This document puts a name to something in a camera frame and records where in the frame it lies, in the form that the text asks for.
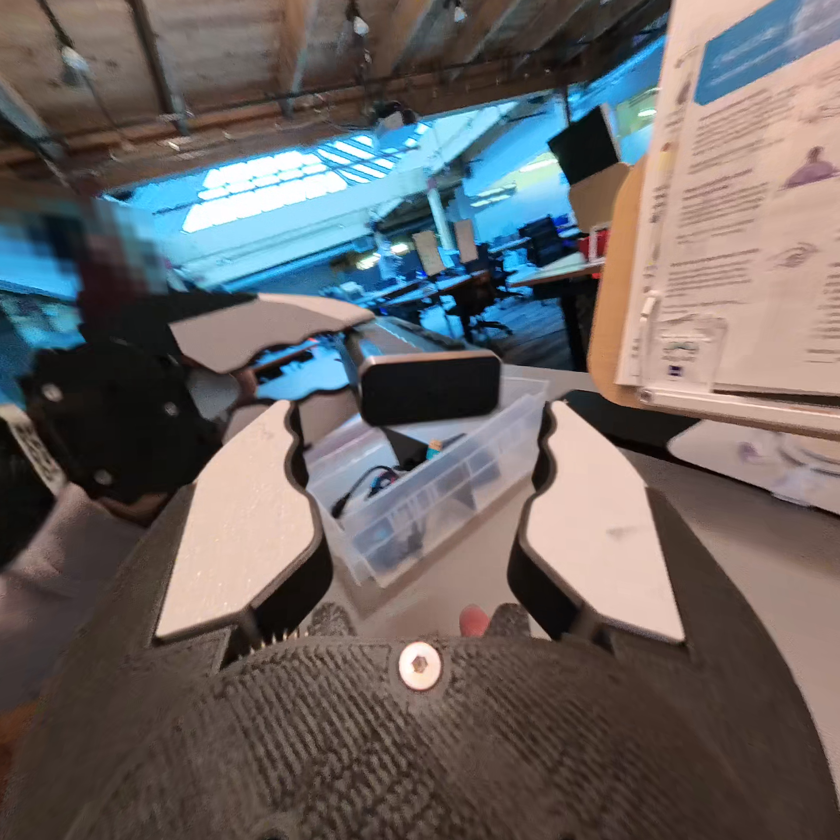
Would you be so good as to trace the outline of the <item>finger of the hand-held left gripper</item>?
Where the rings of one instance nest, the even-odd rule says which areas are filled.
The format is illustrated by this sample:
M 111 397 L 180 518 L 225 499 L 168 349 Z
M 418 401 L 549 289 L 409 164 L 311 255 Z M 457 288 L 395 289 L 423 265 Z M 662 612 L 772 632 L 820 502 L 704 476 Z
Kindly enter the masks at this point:
M 351 302 L 328 297 L 260 293 L 169 327 L 179 351 L 217 374 L 246 367 L 260 353 L 296 347 L 312 337 L 344 333 L 374 319 Z
M 209 423 L 209 454 L 217 453 L 264 414 L 272 414 L 276 401 L 258 395 L 256 375 L 250 369 L 217 373 L 204 367 L 186 370 L 186 388 L 200 416 Z M 317 443 L 358 412 L 348 386 L 337 391 L 317 390 L 302 400 L 280 401 L 276 425 L 290 430 L 305 448 Z

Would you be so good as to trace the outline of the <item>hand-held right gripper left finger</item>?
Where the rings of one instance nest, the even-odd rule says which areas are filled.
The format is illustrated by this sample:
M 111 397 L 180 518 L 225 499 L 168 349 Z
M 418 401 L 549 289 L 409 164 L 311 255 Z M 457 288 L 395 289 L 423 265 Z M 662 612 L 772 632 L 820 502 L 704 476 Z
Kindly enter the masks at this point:
M 232 627 L 267 644 L 302 623 L 333 581 L 307 483 L 298 406 L 274 402 L 194 482 L 156 641 Z

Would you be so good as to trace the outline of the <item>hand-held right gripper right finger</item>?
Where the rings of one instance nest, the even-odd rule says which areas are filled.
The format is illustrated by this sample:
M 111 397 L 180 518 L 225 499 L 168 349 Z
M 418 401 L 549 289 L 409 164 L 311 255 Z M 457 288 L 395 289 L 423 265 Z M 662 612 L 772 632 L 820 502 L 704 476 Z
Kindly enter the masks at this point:
M 686 630 L 648 487 L 565 401 L 546 402 L 511 546 L 511 592 L 548 638 L 613 629 L 663 644 Z

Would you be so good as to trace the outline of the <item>black rectangular bar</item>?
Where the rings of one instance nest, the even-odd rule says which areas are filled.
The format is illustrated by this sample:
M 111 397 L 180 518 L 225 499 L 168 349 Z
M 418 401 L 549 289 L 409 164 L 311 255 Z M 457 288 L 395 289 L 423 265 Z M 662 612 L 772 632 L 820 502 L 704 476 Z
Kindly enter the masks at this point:
M 378 317 L 343 331 L 337 348 L 370 426 L 482 417 L 498 407 L 501 360 L 461 339 Z

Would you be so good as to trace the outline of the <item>person's left forearm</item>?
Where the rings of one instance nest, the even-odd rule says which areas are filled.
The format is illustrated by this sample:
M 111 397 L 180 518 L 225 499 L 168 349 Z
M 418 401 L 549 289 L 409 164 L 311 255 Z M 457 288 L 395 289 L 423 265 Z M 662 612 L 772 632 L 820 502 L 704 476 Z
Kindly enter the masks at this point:
M 65 485 L 2 571 L 2 712 L 38 698 L 148 527 L 115 518 L 80 487 Z

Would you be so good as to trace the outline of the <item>black desk mat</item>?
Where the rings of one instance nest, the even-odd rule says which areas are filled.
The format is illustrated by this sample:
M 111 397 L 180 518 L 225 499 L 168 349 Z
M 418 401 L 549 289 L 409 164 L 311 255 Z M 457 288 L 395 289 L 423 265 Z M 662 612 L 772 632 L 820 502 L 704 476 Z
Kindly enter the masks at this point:
M 603 396 L 583 390 L 566 393 L 561 400 L 616 447 L 663 460 L 675 460 L 668 444 L 700 420 L 619 406 Z

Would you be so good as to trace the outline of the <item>grey desk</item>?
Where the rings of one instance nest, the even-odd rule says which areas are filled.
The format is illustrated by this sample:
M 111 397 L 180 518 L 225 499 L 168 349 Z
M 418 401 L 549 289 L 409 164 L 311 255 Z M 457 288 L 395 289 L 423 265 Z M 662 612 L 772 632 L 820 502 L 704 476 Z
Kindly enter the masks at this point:
M 826 752 L 838 753 L 838 518 L 679 462 L 623 455 L 749 601 L 790 667 Z M 508 553 L 531 492 L 530 478 L 520 480 L 386 589 L 357 585 L 338 561 L 327 599 L 373 637 L 450 635 L 470 604 L 491 614 L 512 600 Z

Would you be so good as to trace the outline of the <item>wooden office desk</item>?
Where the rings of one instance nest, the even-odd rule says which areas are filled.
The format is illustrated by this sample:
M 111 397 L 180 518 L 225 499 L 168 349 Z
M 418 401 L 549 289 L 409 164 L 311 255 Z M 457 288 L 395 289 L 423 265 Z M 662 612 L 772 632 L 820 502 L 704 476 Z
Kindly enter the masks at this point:
M 537 269 L 520 271 L 507 281 L 510 290 L 529 288 L 539 300 L 555 299 L 563 314 L 572 369 L 588 372 L 587 354 L 604 257 L 589 259 L 580 252 Z

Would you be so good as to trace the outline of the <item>person's left hand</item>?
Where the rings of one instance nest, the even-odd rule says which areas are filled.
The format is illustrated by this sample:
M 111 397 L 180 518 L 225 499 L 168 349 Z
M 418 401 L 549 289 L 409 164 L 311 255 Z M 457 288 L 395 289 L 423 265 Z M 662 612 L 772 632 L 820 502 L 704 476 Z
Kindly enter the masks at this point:
M 139 527 L 148 527 L 168 504 L 171 496 L 166 493 L 151 493 L 131 502 L 121 502 L 100 497 L 97 504 L 115 518 L 131 522 Z

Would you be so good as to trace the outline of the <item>clear plastic organizer box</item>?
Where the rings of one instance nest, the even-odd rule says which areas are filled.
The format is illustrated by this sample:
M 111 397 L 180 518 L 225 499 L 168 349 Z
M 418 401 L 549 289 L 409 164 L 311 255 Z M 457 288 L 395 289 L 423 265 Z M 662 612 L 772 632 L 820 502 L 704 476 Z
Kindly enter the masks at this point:
M 531 476 L 548 386 L 504 374 L 486 416 L 373 428 L 355 416 L 305 453 L 329 549 L 357 585 L 421 563 Z

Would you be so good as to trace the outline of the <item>white flat pad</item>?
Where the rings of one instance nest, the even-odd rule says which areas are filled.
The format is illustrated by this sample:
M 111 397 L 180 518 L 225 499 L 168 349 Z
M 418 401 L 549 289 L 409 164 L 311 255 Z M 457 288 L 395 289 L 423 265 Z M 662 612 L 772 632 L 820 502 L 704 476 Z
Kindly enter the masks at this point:
M 666 448 L 679 461 L 766 490 L 776 499 L 839 514 L 835 440 L 700 421 L 672 437 Z

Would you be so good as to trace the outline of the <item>black office chair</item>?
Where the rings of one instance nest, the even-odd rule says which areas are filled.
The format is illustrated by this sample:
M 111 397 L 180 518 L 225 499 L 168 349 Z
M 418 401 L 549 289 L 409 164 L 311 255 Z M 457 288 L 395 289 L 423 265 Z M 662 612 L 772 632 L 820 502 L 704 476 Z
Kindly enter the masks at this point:
M 520 238 L 526 239 L 528 263 L 538 268 L 572 254 L 579 254 L 579 234 L 568 225 L 569 217 L 560 216 L 561 230 L 557 219 L 551 215 L 540 217 L 518 229 Z
M 475 340 L 474 324 L 480 330 L 495 329 L 508 337 L 513 335 L 513 330 L 506 324 L 487 320 L 484 316 L 488 308 L 505 296 L 500 285 L 508 275 L 498 268 L 497 259 L 490 256 L 488 244 L 479 244 L 476 252 L 477 258 L 464 265 L 469 280 L 450 293 L 454 306 L 447 310 L 447 315 L 459 320 L 464 341 L 468 344 Z

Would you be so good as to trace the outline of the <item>red box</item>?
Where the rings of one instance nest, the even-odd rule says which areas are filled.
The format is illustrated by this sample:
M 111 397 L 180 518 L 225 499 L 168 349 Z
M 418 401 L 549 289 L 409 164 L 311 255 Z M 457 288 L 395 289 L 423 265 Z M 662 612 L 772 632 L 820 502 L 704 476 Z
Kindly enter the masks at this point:
M 600 265 L 605 261 L 611 227 L 611 223 L 595 224 L 579 239 L 579 251 L 585 263 Z

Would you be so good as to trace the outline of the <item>printed instruction sheet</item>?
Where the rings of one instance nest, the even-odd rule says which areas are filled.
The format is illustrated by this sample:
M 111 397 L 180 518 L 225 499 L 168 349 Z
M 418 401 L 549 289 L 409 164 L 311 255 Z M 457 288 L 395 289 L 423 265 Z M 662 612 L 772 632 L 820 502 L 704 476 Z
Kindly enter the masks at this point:
M 616 382 L 838 397 L 839 2 L 673 2 Z

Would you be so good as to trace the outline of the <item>black monitor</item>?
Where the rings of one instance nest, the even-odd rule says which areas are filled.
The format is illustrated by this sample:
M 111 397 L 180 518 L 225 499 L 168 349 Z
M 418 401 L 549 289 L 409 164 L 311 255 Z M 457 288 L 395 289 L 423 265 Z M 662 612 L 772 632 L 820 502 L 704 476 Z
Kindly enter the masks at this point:
M 571 122 L 548 141 L 548 146 L 569 186 L 621 161 L 611 110 L 606 104 Z

